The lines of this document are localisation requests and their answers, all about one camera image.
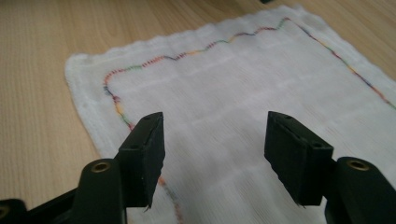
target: wooden surface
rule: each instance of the wooden surface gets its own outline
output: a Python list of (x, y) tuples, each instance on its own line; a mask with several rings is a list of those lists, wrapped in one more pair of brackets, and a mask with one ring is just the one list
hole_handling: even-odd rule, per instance
[(33, 208), (74, 188), (99, 159), (64, 79), (71, 54), (295, 4), (396, 78), (395, 0), (0, 0), (0, 199)]

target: black mount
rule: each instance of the black mount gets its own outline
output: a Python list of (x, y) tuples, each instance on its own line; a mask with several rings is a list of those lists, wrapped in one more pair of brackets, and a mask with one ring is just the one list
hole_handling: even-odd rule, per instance
[(291, 116), (269, 112), (264, 157), (300, 205), (327, 199), (329, 224), (396, 223), (396, 191), (370, 162), (333, 148)]
[(85, 166), (76, 189), (30, 211), (21, 200), (0, 201), (0, 224), (127, 223), (126, 207), (151, 207), (164, 157), (160, 112), (137, 123), (114, 159)]

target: muslin cloth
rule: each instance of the muslin cloth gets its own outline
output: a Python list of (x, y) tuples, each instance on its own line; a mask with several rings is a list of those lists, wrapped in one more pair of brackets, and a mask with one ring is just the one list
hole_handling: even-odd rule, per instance
[(296, 205), (263, 156), (270, 110), (396, 186), (395, 82), (301, 7), (75, 54), (65, 74), (104, 158), (142, 117), (164, 114), (163, 181), (150, 210), (129, 209), (133, 223), (326, 223), (326, 201)]

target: screw hole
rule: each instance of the screw hole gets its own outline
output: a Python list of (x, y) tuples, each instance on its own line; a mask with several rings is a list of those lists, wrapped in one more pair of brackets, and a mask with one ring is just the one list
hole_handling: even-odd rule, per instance
[(8, 205), (0, 205), (0, 219), (6, 217), (9, 212)]
[(108, 162), (99, 162), (96, 163), (92, 168), (91, 171), (94, 173), (101, 173), (103, 171), (106, 171), (110, 168), (110, 163)]
[(346, 162), (348, 166), (352, 167), (355, 170), (360, 170), (360, 171), (368, 171), (370, 170), (370, 167), (361, 161), (347, 161)]

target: light wood grain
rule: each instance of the light wood grain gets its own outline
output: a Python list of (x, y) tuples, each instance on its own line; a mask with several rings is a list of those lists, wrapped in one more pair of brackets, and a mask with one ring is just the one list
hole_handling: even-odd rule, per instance
[(301, 4), (396, 78), (394, 0), (0, 1), (0, 199), (29, 208), (74, 188), (99, 158), (64, 79), (71, 54)]

